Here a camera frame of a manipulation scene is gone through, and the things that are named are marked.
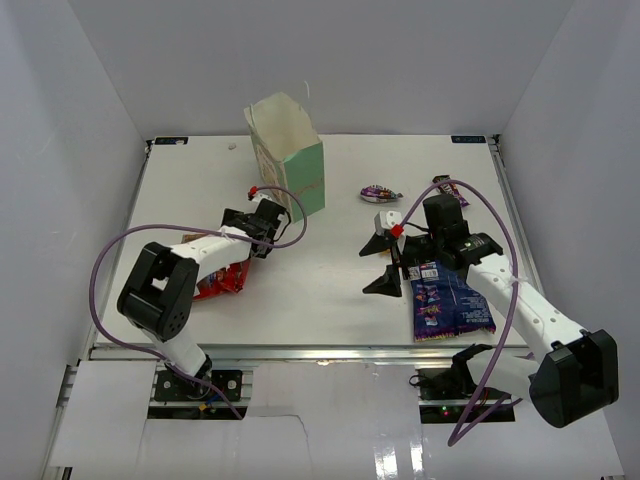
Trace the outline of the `red candy bag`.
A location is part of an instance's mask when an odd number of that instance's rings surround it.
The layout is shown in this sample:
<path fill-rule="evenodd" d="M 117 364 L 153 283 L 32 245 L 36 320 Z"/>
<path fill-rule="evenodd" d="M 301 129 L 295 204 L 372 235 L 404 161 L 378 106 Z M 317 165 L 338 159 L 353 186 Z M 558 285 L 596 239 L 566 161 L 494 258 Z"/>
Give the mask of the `red candy bag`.
<path fill-rule="evenodd" d="M 199 266 L 193 300 L 240 292 L 249 271 L 250 244 L 229 235 L 184 234 L 180 247 Z"/>

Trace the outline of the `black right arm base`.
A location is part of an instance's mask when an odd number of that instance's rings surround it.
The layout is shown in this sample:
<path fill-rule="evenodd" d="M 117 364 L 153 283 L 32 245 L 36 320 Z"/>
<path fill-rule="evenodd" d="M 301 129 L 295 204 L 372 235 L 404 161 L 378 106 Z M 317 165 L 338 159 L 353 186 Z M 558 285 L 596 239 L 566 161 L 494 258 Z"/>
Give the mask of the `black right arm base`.
<path fill-rule="evenodd" d="M 423 425 L 456 424 L 474 391 L 474 388 L 468 392 L 461 390 L 450 368 L 418 369 L 409 377 L 408 383 L 418 391 L 420 419 Z M 502 395 L 498 390 L 485 387 L 465 423 L 489 410 Z M 509 397 L 482 422 L 515 422 L 514 407 L 511 403 L 512 399 Z"/>

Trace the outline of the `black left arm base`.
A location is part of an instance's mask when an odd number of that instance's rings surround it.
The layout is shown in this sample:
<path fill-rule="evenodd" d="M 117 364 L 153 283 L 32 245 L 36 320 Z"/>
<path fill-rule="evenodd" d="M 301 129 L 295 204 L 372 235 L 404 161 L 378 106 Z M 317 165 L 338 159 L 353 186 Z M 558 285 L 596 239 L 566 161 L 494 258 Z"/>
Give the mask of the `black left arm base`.
<path fill-rule="evenodd" d="M 241 370 L 212 370 L 207 382 L 220 390 L 230 402 L 241 399 L 243 372 Z M 157 373 L 153 400 L 156 402 L 221 402 L 219 393 L 197 382 L 186 380 L 170 369 Z"/>

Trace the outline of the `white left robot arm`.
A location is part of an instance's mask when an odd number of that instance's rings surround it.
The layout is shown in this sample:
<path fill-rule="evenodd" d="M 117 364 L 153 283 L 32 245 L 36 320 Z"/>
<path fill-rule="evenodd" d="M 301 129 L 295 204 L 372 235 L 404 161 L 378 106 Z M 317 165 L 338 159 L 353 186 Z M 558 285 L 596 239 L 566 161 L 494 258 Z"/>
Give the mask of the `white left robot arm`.
<path fill-rule="evenodd" d="M 180 370 L 176 384 L 188 398 L 205 396 L 212 378 L 209 358 L 187 328 L 197 284 L 233 265 L 266 257 L 289 218 L 285 207 L 261 195 L 253 212 L 225 210 L 212 234 L 173 246 L 151 242 L 141 250 L 116 308 Z"/>

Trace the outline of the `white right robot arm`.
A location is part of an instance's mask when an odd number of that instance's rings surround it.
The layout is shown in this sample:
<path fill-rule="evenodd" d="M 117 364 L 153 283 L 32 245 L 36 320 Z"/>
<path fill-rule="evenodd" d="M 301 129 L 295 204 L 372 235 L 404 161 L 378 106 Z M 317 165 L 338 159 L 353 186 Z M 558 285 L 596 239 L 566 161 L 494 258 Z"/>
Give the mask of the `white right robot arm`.
<path fill-rule="evenodd" d="M 487 301 L 525 341 L 532 358 L 504 356 L 498 347 L 472 345 L 452 359 L 453 390 L 477 397 L 486 387 L 532 403 L 548 424 L 563 428 L 619 398 L 618 350 L 604 330 L 589 331 L 557 310 L 517 276 L 517 258 L 506 256 L 487 234 L 473 234 L 451 195 L 426 198 L 426 233 L 408 236 L 401 214 L 381 211 L 361 256 L 389 251 L 385 273 L 366 294 L 398 297 L 401 280 L 437 262 Z"/>

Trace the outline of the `blue purple snack bag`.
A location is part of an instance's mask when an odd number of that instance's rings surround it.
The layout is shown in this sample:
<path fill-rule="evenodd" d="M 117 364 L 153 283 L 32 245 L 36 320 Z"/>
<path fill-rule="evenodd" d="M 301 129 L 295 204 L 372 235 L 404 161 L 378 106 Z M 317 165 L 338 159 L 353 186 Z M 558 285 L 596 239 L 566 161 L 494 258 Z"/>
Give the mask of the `blue purple snack bag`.
<path fill-rule="evenodd" d="M 416 342 L 474 332 L 493 334 L 496 325 L 485 298 L 439 262 L 408 269 Z"/>

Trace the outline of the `green paper gift bag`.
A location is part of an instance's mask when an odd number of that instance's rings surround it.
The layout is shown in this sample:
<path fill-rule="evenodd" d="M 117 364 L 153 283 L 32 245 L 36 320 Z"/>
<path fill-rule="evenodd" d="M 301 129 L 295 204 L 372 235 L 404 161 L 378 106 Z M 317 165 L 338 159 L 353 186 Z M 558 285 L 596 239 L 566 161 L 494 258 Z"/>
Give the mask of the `green paper gift bag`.
<path fill-rule="evenodd" d="M 303 80 L 244 109 L 262 183 L 295 222 L 325 207 L 324 144 L 315 129 L 310 86 Z"/>

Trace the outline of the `purple chocolate egg candy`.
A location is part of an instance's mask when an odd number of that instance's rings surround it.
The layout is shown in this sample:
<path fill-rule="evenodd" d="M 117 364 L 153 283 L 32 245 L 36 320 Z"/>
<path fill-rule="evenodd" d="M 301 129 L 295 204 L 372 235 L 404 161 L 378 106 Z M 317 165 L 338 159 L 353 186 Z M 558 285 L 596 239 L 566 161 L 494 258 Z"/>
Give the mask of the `purple chocolate egg candy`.
<path fill-rule="evenodd" d="M 359 197 L 368 203 L 392 203 L 403 199 L 404 195 L 382 185 L 374 184 L 362 188 Z"/>

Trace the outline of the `dark purple candy bar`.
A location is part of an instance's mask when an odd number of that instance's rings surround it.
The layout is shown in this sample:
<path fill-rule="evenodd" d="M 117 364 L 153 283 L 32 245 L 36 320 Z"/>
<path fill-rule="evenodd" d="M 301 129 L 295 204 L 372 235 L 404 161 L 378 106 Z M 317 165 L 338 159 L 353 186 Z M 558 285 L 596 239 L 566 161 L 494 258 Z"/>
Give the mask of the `dark purple candy bar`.
<path fill-rule="evenodd" d="M 456 184 L 452 184 L 452 183 L 445 183 L 445 180 L 450 180 L 450 179 L 451 179 L 450 175 L 437 175 L 437 176 L 433 177 L 432 183 L 433 184 L 438 184 L 438 190 L 442 194 L 448 194 L 448 195 L 451 195 L 454 198 L 456 198 L 458 200 L 458 202 L 460 203 L 460 206 L 462 208 L 468 207 L 470 205 L 470 203 L 460 193 L 457 185 Z"/>

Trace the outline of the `white foam board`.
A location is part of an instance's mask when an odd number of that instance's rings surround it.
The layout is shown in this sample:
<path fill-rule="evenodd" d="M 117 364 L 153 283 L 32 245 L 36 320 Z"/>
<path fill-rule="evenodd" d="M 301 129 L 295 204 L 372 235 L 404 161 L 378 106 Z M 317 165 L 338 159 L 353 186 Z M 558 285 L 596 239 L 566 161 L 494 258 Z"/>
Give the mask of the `white foam board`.
<path fill-rule="evenodd" d="M 75 479 L 599 479 L 623 469 L 596 413 L 565 429 L 528 404 L 454 446 L 423 424 L 408 366 L 259 366 L 242 420 L 147 417 L 151 369 L 86 362 L 50 462 Z"/>

